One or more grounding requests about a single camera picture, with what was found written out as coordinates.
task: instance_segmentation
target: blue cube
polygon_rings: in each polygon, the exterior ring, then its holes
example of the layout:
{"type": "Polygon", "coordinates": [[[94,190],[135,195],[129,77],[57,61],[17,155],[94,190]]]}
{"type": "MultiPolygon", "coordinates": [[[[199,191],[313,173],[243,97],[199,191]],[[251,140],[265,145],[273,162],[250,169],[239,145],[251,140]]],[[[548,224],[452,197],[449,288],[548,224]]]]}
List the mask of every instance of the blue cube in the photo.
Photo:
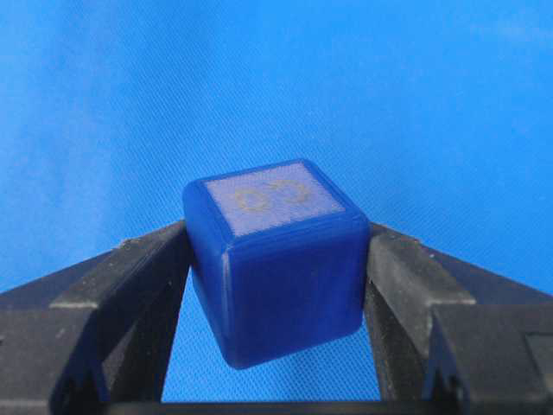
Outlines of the blue cube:
{"type": "Polygon", "coordinates": [[[313,163],[197,180],[183,201],[194,288],[230,366],[359,328],[369,221],[313,163]]]}

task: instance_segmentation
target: textured top surface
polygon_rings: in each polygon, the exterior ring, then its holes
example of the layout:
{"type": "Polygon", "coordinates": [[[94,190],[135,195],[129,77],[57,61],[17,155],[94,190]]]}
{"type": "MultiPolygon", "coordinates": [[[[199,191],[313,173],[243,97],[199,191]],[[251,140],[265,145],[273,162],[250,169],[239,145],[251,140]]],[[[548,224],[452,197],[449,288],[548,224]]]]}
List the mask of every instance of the textured top surface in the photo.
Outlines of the textured top surface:
{"type": "MultiPolygon", "coordinates": [[[[0,12],[0,291],[306,157],[371,220],[553,292],[550,0],[43,0],[0,12]]],[[[186,289],[166,400],[375,399],[367,333],[242,372],[186,289]]]]}
{"type": "Polygon", "coordinates": [[[343,211],[303,163],[206,182],[235,236],[343,211]]]}

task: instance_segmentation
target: blue backdrop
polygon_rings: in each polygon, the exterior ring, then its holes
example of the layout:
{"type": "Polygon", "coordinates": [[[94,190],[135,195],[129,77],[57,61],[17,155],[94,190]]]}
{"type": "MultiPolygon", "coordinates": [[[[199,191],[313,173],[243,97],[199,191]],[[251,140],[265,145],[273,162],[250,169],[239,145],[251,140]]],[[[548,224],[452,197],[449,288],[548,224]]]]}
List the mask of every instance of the blue backdrop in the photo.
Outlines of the blue backdrop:
{"type": "MultiPolygon", "coordinates": [[[[0,291],[295,157],[427,245],[553,293],[553,3],[8,0],[0,291]]],[[[166,400],[377,399],[365,329],[243,372],[190,285],[166,400]]]]}

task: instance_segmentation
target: cube top face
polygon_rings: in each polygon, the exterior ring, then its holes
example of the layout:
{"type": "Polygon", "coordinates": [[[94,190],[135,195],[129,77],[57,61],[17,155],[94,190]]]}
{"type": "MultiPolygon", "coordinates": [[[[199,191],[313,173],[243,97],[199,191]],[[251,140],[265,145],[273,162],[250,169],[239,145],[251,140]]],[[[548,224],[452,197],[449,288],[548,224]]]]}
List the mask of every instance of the cube top face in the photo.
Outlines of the cube top face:
{"type": "Polygon", "coordinates": [[[346,210],[321,174],[304,161],[203,183],[234,237],[346,210]]]}

